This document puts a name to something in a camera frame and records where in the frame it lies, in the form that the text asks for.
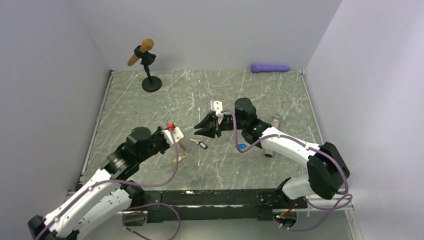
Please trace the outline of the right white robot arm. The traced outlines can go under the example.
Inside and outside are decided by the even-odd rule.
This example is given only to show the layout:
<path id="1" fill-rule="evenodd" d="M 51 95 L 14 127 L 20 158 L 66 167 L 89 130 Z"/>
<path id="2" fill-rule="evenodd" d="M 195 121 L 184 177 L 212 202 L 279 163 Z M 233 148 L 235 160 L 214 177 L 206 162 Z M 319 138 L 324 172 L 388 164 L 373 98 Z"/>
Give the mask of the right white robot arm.
<path id="1" fill-rule="evenodd" d="M 296 199 L 317 195 L 325 200 L 336 194 L 349 192 L 350 170 L 337 147 L 330 143 L 311 143 L 283 133 L 257 116 L 257 109 L 247 97 L 239 98 L 234 109 L 224 109 L 220 101 L 208 104 L 208 113 L 195 127 L 195 135 L 209 138 L 221 137 L 223 131 L 232 131 L 234 137 L 241 136 L 249 144 L 246 153 L 253 147 L 272 150 L 306 169 L 300 177 L 285 179 L 276 189 L 276 203 L 288 208 Z"/>

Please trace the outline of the red handled metal keyring holder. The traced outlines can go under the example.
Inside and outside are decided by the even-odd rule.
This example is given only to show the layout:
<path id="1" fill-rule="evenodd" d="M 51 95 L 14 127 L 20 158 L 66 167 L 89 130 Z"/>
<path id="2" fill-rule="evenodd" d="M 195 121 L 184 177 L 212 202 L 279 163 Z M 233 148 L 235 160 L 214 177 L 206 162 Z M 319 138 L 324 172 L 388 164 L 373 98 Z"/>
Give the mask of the red handled metal keyring holder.
<path id="1" fill-rule="evenodd" d="M 183 153 L 187 153 L 188 154 L 188 152 L 187 152 L 187 148 L 183 145 L 183 143 L 181 142 L 181 141 L 179 141 L 178 142 L 178 146 L 180 147 L 180 149 L 181 149 L 181 153 L 179 154 L 179 155 L 181 155 L 181 154 L 183 154 Z"/>

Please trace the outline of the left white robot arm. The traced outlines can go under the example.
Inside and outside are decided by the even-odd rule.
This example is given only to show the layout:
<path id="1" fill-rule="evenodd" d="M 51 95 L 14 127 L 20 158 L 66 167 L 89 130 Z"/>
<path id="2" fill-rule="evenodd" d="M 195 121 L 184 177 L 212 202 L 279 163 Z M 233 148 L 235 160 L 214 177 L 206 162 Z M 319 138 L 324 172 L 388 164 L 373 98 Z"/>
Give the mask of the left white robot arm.
<path id="1" fill-rule="evenodd" d="M 32 238 L 82 240 L 116 213 L 139 209 L 147 184 L 128 179 L 142 162 L 164 154 L 183 138 L 181 129 L 172 124 L 166 129 L 158 127 L 155 132 L 146 127 L 134 128 L 76 193 L 47 215 L 35 215 L 28 221 Z"/>

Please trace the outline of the yellow tagged key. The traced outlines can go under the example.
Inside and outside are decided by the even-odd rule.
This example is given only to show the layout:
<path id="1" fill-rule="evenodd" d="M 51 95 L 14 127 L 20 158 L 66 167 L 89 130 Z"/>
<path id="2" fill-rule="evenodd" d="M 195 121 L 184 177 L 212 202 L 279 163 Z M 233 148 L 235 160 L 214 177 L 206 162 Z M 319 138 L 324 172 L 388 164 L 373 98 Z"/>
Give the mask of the yellow tagged key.
<path id="1" fill-rule="evenodd" d="M 184 159 L 188 159 L 189 155 L 187 153 L 180 154 L 176 159 L 173 160 L 174 164 L 181 162 Z"/>

